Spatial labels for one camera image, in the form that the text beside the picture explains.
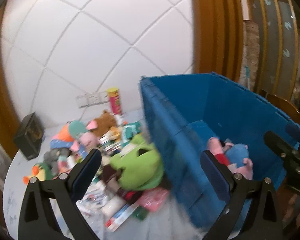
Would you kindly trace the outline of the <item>pink pig plush red dress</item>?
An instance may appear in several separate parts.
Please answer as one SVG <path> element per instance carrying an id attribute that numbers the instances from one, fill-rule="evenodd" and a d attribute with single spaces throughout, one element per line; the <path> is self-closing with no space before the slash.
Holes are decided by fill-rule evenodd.
<path id="1" fill-rule="evenodd" d="M 212 155 L 217 159 L 220 164 L 225 166 L 230 165 L 230 161 L 225 155 L 225 152 L 234 146 L 231 142 L 226 142 L 224 146 L 222 146 L 221 141 L 217 137 L 211 137 L 207 141 L 207 149 L 212 153 Z"/>

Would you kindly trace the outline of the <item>pink pig plush blue shirt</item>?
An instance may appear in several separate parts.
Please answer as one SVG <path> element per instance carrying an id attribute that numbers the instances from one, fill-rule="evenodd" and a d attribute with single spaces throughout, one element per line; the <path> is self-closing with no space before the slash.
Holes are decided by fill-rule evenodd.
<path id="1" fill-rule="evenodd" d="M 240 173 L 245 179 L 253 179 L 253 162 L 249 158 L 247 145 L 227 142 L 223 147 L 223 151 L 227 159 L 230 161 L 228 169 L 233 174 Z"/>

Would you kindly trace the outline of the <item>yellow duck plush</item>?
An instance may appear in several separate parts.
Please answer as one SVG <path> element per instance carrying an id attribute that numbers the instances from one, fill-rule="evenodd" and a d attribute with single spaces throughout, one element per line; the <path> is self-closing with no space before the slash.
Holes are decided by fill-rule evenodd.
<path id="1" fill-rule="evenodd" d="M 39 181 L 53 179 L 51 168 L 46 163 L 36 163 L 32 167 L 31 174 L 23 177 L 23 183 L 27 185 L 32 177 L 37 177 Z"/>

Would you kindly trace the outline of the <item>grey plush toy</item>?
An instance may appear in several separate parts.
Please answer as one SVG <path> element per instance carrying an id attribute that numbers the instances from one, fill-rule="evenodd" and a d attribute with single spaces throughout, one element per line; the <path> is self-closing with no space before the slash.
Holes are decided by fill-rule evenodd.
<path id="1" fill-rule="evenodd" d="M 70 150 L 68 148 L 54 148 L 44 154 L 44 162 L 51 168 L 57 167 L 57 161 L 59 157 L 68 157 Z"/>

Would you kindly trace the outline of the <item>white red toothpaste box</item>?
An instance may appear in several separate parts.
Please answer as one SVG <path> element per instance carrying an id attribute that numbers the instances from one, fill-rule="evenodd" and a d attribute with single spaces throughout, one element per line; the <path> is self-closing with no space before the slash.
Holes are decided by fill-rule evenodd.
<path id="1" fill-rule="evenodd" d="M 137 202 L 132 205 L 126 204 L 123 206 L 105 223 L 106 229 L 111 232 L 116 231 L 138 207 L 139 204 Z"/>

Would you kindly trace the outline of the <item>black speaker box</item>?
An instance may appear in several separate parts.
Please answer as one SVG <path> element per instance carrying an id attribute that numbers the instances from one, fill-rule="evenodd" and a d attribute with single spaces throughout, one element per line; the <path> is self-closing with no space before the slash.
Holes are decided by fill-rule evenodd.
<path id="1" fill-rule="evenodd" d="M 31 113 L 21 121 L 13 142 L 27 160 L 32 160 L 39 155 L 43 134 L 39 119 L 35 113 Z"/>

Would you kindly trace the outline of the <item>orange plush toy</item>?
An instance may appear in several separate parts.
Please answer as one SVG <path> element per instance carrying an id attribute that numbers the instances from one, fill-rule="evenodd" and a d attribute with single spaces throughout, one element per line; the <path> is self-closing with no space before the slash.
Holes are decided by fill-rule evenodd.
<path id="1" fill-rule="evenodd" d="M 74 138 L 70 135 L 69 124 L 65 124 L 61 130 L 52 137 L 53 140 L 61 140 L 65 142 L 73 142 Z"/>

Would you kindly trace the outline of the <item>blue plastic storage crate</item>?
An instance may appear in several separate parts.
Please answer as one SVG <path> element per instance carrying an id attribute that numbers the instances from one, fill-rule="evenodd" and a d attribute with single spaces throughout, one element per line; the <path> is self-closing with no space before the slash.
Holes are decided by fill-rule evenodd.
<path id="1" fill-rule="evenodd" d="M 285 130 L 290 117 L 263 97 L 215 73 L 144 77 L 140 90 L 151 140 L 194 226 L 209 229 L 225 206 L 200 165 L 211 137 L 247 145 L 254 179 L 269 177 L 275 188 L 283 182 L 282 160 L 263 136 L 272 131 L 293 148 L 299 143 Z"/>

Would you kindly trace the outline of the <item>teal pig plush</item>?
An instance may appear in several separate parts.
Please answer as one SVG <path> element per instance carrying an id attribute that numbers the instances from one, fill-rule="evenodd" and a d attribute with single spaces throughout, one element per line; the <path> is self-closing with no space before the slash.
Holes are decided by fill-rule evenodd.
<path id="1" fill-rule="evenodd" d="M 95 128 L 98 128 L 96 121 L 90 121 L 87 125 L 78 120 L 72 121 L 68 129 L 74 143 L 70 149 L 77 152 L 80 146 L 83 146 L 85 150 L 95 148 L 99 144 L 98 137 L 92 132 Z"/>

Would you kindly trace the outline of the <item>pink tissue pack right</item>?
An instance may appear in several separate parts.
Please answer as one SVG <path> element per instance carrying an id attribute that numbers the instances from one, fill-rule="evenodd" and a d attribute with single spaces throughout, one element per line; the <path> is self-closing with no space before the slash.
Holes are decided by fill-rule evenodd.
<path id="1" fill-rule="evenodd" d="M 145 190 L 137 203 L 149 212 L 157 212 L 166 202 L 170 191 L 163 187 Z"/>

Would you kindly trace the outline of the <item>brown bear plush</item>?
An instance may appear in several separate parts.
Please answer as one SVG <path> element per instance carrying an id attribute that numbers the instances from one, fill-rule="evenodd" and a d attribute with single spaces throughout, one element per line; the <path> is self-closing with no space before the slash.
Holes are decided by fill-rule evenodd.
<path id="1" fill-rule="evenodd" d="M 90 126 L 90 130 L 94 133 L 94 135 L 102 137 L 112 127 L 116 127 L 117 122 L 115 117 L 105 109 L 98 118 L 91 120 Z"/>

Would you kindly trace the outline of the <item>green frog plush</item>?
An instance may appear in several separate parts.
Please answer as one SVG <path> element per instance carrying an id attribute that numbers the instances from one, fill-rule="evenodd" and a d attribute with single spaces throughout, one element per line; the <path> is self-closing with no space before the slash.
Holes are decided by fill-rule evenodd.
<path id="1" fill-rule="evenodd" d="M 141 134 L 135 135 L 122 151 L 110 158 L 117 182 L 128 191 L 150 190 L 162 181 L 164 165 L 153 143 Z"/>

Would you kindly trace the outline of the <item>pink yellow canister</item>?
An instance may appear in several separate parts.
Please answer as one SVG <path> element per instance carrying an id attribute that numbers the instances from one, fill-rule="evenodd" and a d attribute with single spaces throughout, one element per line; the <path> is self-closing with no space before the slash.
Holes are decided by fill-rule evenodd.
<path id="1" fill-rule="evenodd" d="M 109 89 L 107 89 L 107 94 L 108 94 L 112 112 L 116 115 L 117 114 L 121 115 L 122 108 L 121 108 L 119 89 L 117 87 L 109 88 Z"/>

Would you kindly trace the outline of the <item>white wall socket panel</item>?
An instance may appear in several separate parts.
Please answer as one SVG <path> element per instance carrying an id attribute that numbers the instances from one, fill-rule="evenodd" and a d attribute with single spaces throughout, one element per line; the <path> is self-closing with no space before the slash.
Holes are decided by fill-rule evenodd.
<path id="1" fill-rule="evenodd" d="M 94 92 L 76 97 L 76 103 L 79 108 L 91 107 L 108 102 L 109 98 L 107 92 Z"/>

